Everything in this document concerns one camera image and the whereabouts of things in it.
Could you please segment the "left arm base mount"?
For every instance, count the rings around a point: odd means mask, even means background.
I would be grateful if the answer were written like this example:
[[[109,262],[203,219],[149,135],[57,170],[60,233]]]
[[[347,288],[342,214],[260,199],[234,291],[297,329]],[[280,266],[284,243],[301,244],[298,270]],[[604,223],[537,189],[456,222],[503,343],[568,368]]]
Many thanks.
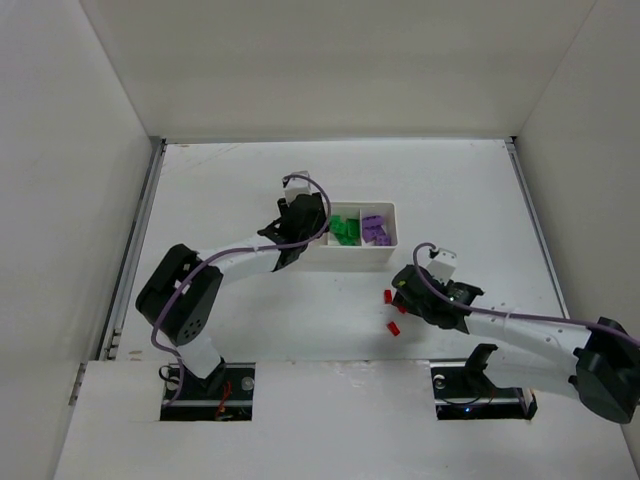
[[[177,364],[159,368],[163,394],[159,419],[164,422],[246,422],[252,420],[255,363],[228,363],[207,387]]]

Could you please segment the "small purple curved lego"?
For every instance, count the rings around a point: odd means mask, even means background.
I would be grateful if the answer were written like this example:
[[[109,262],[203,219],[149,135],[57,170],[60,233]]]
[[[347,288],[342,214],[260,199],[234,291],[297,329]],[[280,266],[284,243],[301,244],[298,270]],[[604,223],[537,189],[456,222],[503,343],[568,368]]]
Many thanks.
[[[376,246],[392,246],[393,241],[388,234],[380,233],[375,237],[375,245]]]

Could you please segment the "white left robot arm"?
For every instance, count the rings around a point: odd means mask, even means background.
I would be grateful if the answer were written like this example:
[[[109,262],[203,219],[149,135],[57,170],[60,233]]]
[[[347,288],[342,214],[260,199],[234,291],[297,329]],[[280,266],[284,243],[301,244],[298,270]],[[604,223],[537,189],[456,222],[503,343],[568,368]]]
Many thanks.
[[[209,253],[184,244],[169,249],[135,301],[136,310],[154,325],[183,281],[188,284],[169,308],[159,331],[179,353],[189,375],[215,383],[224,359],[204,333],[218,291],[253,275],[282,270],[297,261],[311,238],[327,229],[319,192],[278,201],[280,217],[253,236]]]

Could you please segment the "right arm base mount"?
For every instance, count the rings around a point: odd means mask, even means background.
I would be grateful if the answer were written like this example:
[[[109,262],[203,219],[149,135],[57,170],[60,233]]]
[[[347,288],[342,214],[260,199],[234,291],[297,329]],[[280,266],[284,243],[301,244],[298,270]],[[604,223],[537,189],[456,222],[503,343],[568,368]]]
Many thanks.
[[[430,363],[435,412],[441,421],[525,420],[538,406],[531,390],[497,387],[485,375],[488,360],[498,350],[480,344],[466,359]]]

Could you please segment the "large purple arch lego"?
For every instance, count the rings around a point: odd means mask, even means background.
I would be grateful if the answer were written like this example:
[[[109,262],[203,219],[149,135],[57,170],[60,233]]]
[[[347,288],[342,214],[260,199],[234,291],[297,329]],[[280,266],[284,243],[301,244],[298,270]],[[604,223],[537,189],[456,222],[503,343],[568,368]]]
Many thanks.
[[[385,219],[381,215],[370,215],[361,218],[361,237],[365,243],[374,241],[378,236],[385,235]]]

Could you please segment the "green two-stud lego brick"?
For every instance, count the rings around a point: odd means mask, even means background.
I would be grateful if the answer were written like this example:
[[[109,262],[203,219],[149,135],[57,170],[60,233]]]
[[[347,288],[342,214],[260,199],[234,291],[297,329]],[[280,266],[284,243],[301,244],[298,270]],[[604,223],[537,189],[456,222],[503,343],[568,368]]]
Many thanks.
[[[331,226],[331,233],[336,237],[339,242],[347,242],[351,239],[349,235],[348,227],[344,223],[334,223]]]

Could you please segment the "green square lego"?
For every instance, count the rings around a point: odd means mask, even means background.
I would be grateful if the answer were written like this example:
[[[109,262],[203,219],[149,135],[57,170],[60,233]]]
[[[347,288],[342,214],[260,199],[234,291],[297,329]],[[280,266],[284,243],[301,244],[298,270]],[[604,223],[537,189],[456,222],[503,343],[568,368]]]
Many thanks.
[[[360,222],[358,219],[349,218],[346,220],[346,233],[352,239],[360,237]]]
[[[339,215],[332,215],[329,219],[329,230],[334,235],[344,235],[346,224]]]

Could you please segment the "long green lego plate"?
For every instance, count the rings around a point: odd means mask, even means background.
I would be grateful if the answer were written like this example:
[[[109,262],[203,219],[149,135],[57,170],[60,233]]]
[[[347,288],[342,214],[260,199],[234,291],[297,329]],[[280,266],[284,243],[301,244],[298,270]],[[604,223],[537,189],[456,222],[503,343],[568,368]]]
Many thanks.
[[[360,246],[361,240],[359,236],[337,235],[337,241],[341,246]]]

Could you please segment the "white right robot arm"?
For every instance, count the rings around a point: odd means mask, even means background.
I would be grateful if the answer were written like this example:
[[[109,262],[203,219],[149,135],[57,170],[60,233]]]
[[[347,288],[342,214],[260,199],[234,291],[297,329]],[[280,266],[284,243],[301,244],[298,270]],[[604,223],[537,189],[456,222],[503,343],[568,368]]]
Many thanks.
[[[577,322],[474,306],[482,290],[438,281],[408,264],[391,282],[393,303],[427,324],[477,337],[471,375],[497,388],[532,388],[579,401],[595,415],[628,424],[639,404],[639,342],[617,322]]]

